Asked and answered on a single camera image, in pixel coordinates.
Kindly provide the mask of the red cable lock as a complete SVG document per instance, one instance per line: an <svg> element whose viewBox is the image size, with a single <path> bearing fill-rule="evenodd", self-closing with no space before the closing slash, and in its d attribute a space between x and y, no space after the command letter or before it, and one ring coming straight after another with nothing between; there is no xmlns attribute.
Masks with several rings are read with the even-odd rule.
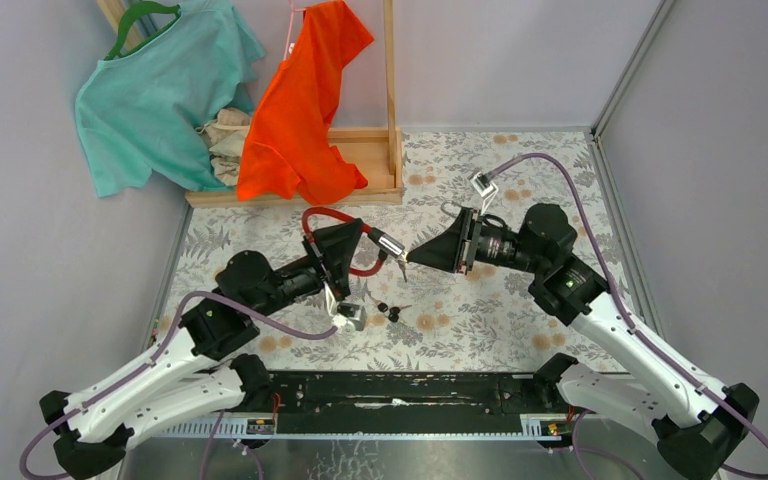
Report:
<svg viewBox="0 0 768 480"><path fill-rule="evenodd" d="M311 244L314 243L313 229L310 226L310 218L313 216L330 217L332 219L339 220L342 223L348 223L356 220L356 217L329 207L313 206L306 209L301 216L301 225L305 239ZM395 260L397 257L402 257L407 263L407 253L404 245L395 240L392 236L381 229L366 224L365 222L362 222L361 230L368 237L368 239L371 240L379 248L379 256L376 260L376 263L368 269L362 270L351 267L349 269L349 273L351 275L357 277L374 276L381 270L383 264L388 258L393 258Z"/></svg>

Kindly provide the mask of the brass padlock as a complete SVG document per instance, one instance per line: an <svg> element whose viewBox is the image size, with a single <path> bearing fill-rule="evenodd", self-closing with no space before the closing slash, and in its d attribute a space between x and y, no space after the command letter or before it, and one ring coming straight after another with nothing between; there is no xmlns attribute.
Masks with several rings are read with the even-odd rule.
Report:
<svg viewBox="0 0 768 480"><path fill-rule="evenodd" d="M461 208L461 205L453 202L444 202L440 206L441 212L450 218L457 218Z"/></svg>

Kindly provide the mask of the black headed keys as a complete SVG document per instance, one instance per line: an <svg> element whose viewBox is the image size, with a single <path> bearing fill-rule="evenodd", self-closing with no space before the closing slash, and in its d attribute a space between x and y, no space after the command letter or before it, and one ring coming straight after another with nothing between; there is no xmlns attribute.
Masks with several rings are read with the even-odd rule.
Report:
<svg viewBox="0 0 768 480"><path fill-rule="evenodd" d="M374 325L383 325L385 321L398 323L405 311L412 307L411 304L397 305L395 303L388 303L371 293L365 293L364 298L371 303L371 319Z"/></svg>

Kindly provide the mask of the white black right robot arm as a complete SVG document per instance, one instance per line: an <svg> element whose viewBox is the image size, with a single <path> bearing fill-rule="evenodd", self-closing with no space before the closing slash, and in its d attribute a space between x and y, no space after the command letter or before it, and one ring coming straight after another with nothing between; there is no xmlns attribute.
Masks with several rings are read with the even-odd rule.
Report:
<svg viewBox="0 0 768 480"><path fill-rule="evenodd" d="M568 403L600 413L654 444L686 479L710 479L747 436L759 405L747 385L705 374L621 301L606 278L573 252L576 230L560 206L530 207L518 231L464 207L439 236L412 249L410 263L468 273L484 263L529 273L528 293L549 316L598 344L637 381L605 378L570 355L537 372L535 402L557 412Z"/></svg>

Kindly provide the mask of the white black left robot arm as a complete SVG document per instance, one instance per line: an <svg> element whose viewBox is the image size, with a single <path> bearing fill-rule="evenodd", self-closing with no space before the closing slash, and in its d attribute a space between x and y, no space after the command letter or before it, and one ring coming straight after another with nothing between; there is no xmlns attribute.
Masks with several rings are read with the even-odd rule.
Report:
<svg viewBox="0 0 768 480"><path fill-rule="evenodd" d="M303 257L278 269L260 252L231 257L216 288L183 297L165 336L107 378L74 393L53 390L39 401L60 478L90 479L117 465L143 440L202 414L269 401L268 374L240 349L260 324L289 336L324 340L349 318L338 302L350 294L355 249L371 232L360 219L317 229L302 242ZM330 327L296 330L272 319L300 299L323 293Z"/></svg>

